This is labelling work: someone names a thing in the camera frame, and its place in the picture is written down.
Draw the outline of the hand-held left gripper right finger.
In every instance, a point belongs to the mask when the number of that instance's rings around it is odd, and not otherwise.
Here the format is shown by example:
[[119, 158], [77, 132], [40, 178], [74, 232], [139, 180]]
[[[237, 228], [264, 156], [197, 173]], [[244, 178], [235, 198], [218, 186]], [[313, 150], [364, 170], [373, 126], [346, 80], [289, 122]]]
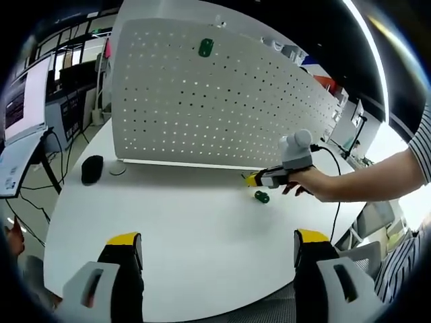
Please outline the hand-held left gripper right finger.
[[374, 322], [384, 309], [374, 291], [380, 244], [338, 251], [318, 231], [294, 231], [297, 322]]

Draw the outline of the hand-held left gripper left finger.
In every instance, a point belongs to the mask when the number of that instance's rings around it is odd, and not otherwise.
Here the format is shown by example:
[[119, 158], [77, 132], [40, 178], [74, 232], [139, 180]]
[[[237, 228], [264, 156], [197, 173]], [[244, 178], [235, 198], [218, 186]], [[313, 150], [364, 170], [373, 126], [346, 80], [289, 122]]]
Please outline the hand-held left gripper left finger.
[[143, 322], [141, 234], [107, 241], [63, 286], [63, 322]]

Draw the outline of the person's right hand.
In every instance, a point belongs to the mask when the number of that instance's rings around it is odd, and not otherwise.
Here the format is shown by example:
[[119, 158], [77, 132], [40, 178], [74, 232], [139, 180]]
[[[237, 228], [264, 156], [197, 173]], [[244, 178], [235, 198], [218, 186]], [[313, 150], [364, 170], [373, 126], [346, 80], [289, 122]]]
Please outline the person's right hand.
[[287, 179], [288, 182], [282, 191], [283, 195], [287, 195], [290, 191], [296, 189], [295, 196], [307, 193], [323, 201], [328, 176], [321, 171], [311, 167], [290, 174]]

